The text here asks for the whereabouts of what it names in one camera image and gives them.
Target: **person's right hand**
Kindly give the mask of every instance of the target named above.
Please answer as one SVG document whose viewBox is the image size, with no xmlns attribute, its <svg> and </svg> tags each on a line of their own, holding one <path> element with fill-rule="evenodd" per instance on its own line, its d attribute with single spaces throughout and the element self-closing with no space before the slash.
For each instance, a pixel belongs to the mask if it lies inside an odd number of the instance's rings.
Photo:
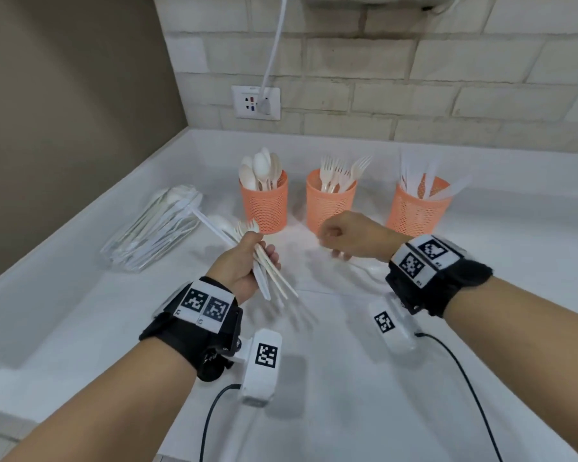
<svg viewBox="0 0 578 462">
<path fill-rule="evenodd" d="M 319 230 L 319 243 L 331 248 L 334 257 L 342 252 L 345 261 L 356 256 L 389 262 L 401 244 L 410 239 L 350 210 L 330 217 Z"/>
</svg>

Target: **wall switch plate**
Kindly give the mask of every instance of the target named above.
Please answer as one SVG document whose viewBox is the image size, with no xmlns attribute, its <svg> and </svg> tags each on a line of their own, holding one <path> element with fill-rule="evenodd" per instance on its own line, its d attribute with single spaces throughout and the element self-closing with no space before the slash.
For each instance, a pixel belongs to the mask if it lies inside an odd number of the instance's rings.
<svg viewBox="0 0 578 462">
<path fill-rule="evenodd" d="M 257 96 L 260 87 L 251 85 L 232 85 L 233 112 L 238 118 L 255 120 L 280 120 L 280 88 L 266 87 L 265 97 L 270 101 L 270 115 L 257 111 Z"/>
</svg>

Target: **cutlery holder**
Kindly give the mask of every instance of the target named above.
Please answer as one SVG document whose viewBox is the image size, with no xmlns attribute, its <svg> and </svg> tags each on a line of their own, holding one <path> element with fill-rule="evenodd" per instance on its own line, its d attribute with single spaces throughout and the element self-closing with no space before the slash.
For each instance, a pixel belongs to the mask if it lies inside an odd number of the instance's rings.
<svg viewBox="0 0 578 462">
<path fill-rule="evenodd" d="M 449 183 L 446 180 L 435 177 L 430 194 L 438 193 L 448 186 Z M 424 178 L 418 187 L 417 194 L 419 196 L 424 195 Z M 396 184 L 392 210 L 385 225 L 395 232 L 408 236 L 432 233 L 450 202 L 452 202 L 452 198 L 441 201 L 424 201 L 403 191 L 400 183 L 398 183 Z"/>
<path fill-rule="evenodd" d="M 322 193 L 319 169 L 313 170 L 306 178 L 306 225 L 315 235 L 319 227 L 331 216 L 350 210 L 355 196 L 357 182 L 344 193 Z"/>
<path fill-rule="evenodd" d="M 254 218 L 264 235 L 280 232 L 287 225 L 288 189 L 289 181 L 285 170 L 280 175 L 275 190 L 252 191 L 240 183 L 247 220 Z"/>
</svg>

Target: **clear plastic bag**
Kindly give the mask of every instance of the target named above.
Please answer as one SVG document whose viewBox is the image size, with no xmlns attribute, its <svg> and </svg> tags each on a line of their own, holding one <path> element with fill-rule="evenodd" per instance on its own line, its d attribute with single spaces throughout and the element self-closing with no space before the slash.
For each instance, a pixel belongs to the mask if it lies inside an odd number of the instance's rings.
<svg viewBox="0 0 578 462">
<path fill-rule="evenodd" d="M 141 272 L 199 225 L 199 219 L 185 209 L 197 194 L 190 185 L 156 192 L 133 223 L 105 243 L 101 255 L 119 270 Z"/>
</svg>

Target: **left forearm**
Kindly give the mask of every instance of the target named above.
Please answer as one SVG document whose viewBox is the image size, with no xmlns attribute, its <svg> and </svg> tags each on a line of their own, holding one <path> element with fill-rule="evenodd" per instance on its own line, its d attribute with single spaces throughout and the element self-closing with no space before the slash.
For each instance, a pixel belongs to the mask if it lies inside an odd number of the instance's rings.
<svg viewBox="0 0 578 462">
<path fill-rule="evenodd" d="M 174 349 L 147 339 L 40 424 L 4 462 L 150 462 L 196 377 Z"/>
</svg>

